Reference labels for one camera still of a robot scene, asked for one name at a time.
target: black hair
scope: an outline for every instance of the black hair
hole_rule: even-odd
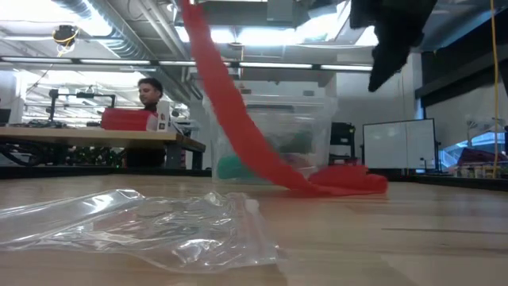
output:
[[[147,83],[147,84],[153,86],[153,88],[155,88],[156,90],[160,91],[160,97],[162,98],[164,89],[162,88],[162,83],[160,83],[159,80],[154,79],[154,78],[140,79],[140,81],[137,82],[137,86],[140,86],[142,83]]]

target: wooden tabletop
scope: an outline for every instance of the wooden tabletop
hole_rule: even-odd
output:
[[[121,254],[0,252],[1,285],[506,286],[508,193],[392,183],[387,195],[296,199],[209,178],[94,176],[0,181],[0,207],[132,187],[146,196],[243,191],[260,202],[279,265],[175,274]]]
[[[204,152],[206,148],[178,133],[154,131],[0,127],[0,137],[73,146],[162,148],[168,142],[175,142],[192,151]]]

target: ceiling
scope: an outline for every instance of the ceiling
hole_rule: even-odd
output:
[[[286,0],[279,0],[282,5]],[[86,17],[65,3],[83,4],[89,9]],[[287,17],[284,11],[271,10],[266,0],[209,0],[203,3],[209,19],[212,37],[226,60],[304,64],[371,64],[372,45],[377,43],[373,28],[351,29],[349,0],[322,10],[307,20],[306,14]],[[497,0],[504,9],[508,0]],[[0,55],[56,56],[57,45],[52,32],[58,25],[77,25],[80,32],[72,50],[63,57],[189,60],[190,44],[178,9],[173,0],[0,0]],[[439,0],[427,25],[419,50],[435,50],[452,43],[490,16],[486,0]],[[268,21],[267,15],[275,20]],[[243,48],[232,46],[241,42]],[[40,79],[31,90],[27,102],[33,116],[47,116],[44,104],[49,100],[48,89],[87,89],[92,86],[102,93],[118,95],[118,105],[140,106],[137,100],[137,80],[146,75],[164,79],[166,96],[176,102],[189,103],[199,97],[196,74],[186,68],[164,67],[154,71],[114,66],[0,64],[1,69],[20,70],[28,87]],[[314,81],[321,85],[333,76],[329,71],[295,71],[244,69],[238,72],[242,80]],[[100,99],[98,105],[108,103]],[[72,102],[72,105],[86,105]],[[80,114],[97,117],[97,109],[86,107],[59,109],[61,116]]]

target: black cloth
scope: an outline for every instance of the black cloth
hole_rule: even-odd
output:
[[[157,112],[157,103],[144,107],[144,110]],[[158,168],[162,167],[166,151],[164,149],[129,148],[125,151],[127,168]]]

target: clear plastic bag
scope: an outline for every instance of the clear plastic bag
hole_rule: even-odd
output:
[[[275,263],[257,201],[241,193],[170,199],[129,190],[0,210],[0,250],[125,253],[176,272]]]

